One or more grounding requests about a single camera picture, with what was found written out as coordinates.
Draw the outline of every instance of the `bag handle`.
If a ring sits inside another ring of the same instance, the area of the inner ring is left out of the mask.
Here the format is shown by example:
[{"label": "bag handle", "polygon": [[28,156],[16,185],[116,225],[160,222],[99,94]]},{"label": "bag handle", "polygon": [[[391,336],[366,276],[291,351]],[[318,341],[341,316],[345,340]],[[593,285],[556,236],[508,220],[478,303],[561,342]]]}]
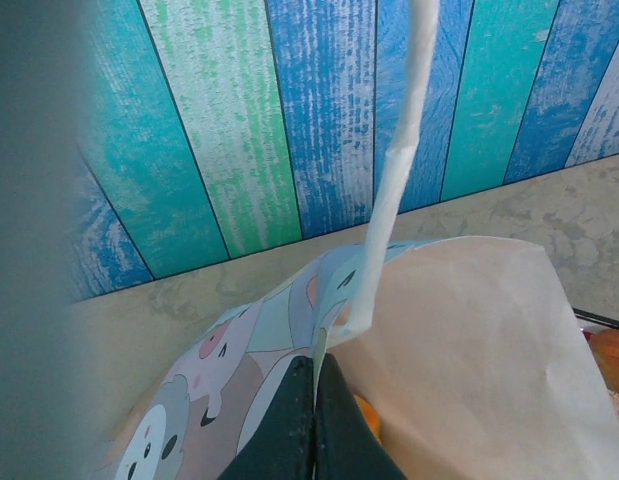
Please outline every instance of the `bag handle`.
[{"label": "bag handle", "polygon": [[360,288],[346,324],[333,326],[328,346],[351,340],[371,328],[385,253],[400,199],[420,140],[420,121],[438,27],[439,0],[409,0],[412,30],[407,50],[406,93],[398,125],[385,155],[380,188],[365,238]]}]

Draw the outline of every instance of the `beige floor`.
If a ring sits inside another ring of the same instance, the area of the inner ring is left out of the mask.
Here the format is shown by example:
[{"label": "beige floor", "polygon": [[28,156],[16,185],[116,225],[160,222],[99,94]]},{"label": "beige floor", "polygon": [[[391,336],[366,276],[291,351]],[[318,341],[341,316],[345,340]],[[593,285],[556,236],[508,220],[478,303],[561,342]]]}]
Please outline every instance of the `beige floor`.
[{"label": "beige floor", "polygon": [[[264,295],[313,257],[362,242],[358,227],[82,302],[85,388],[102,437],[219,314]],[[619,319],[619,156],[400,216],[395,240],[458,235],[543,245],[572,304]]]}]

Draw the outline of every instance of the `painted wood panel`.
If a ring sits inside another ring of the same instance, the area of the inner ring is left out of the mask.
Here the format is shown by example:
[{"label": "painted wood panel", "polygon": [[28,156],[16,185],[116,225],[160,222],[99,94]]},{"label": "painted wood panel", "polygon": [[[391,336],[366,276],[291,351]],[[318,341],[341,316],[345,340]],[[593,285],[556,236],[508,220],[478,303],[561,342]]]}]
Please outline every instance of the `painted wood panel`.
[{"label": "painted wood panel", "polygon": [[264,2],[141,4],[230,255],[300,240]]},{"label": "painted wood panel", "polygon": [[134,0],[98,0],[82,151],[157,278],[227,258],[191,150]]},{"label": "painted wood panel", "polygon": [[368,221],[375,3],[266,1],[303,235]]},{"label": "painted wood panel", "polygon": [[81,159],[76,162],[73,187],[71,299],[83,300],[153,280]]},{"label": "painted wood panel", "polygon": [[[431,76],[422,114],[420,144],[400,204],[400,212],[440,200],[445,159],[460,83],[473,0],[441,0]],[[402,105],[409,34],[408,0],[379,0],[376,70],[374,189]]]},{"label": "painted wood panel", "polygon": [[565,166],[619,153],[619,43]]},{"label": "painted wood panel", "polygon": [[619,0],[562,0],[506,183],[561,169],[619,41]]},{"label": "painted wood panel", "polygon": [[442,199],[502,184],[558,0],[476,0]]}]

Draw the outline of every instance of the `turquoise wooden plank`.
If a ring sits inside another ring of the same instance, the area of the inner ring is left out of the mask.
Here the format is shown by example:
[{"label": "turquoise wooden plank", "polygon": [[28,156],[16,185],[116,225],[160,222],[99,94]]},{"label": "turquoise wooden plank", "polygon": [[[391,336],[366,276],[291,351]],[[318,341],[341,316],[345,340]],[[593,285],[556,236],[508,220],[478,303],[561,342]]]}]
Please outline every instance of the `turquoise wooden plank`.
[{"label": "turquoise wooden plank", "polygon": [[558,0],[476,0],[442,199],[502,184]]},{"label": "turquoise wooden plank", "polygon": [[[440,23],[422,114],[420,144],[400,203],[401,213],[440,200],[472,5],[473,0],[440,2]],[[378,3],[374,162],[376,192],[404,95],[408,9],[408,0],[380,0]]]},{"label": "turquoise wooden plank", "polygon": [[375,3],[267,5],[303,235],[368,221]]},{"label": "turquoise wooden plank", "polygon": [[562,0],[506,183],[561,169],[619,41],[619,0]]},{"label": "turquoise wooden plank", "polygon": [[619,153],[619,43],[565,166]]},{"label": "turquoise wooden plank", "polygon": [[84,300],[151,281],[149,270],[82,160],[76,162],[73,180],[71,299]]},{"label": "turquoise wooden plank", "polygon": [[138,5],[98,0],[80,144],[157,278],[227,259]]},{"label": "turquoise wooden plank", "polygon": [[264,3],[140,3],[230,255],[300,240]]}]

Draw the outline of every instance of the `pink cartoon animal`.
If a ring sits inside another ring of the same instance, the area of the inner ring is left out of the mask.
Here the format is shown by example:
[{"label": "pink cartoon animal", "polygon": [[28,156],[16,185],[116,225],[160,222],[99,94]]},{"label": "pink cartoon animal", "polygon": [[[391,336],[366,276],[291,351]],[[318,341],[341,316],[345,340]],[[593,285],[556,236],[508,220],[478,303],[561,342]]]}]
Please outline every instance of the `pink cartoon animal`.
[{"label": "pink cartoon animal", "polygon": [[200,421],[203,427],[220,414],[221,391],[247,351],[261,306],[262,300],[259,300],[212,328],[178,359],[163,380],[169,382],[175,375],[183,375],[192,402],[209,397],[209,405]]}]

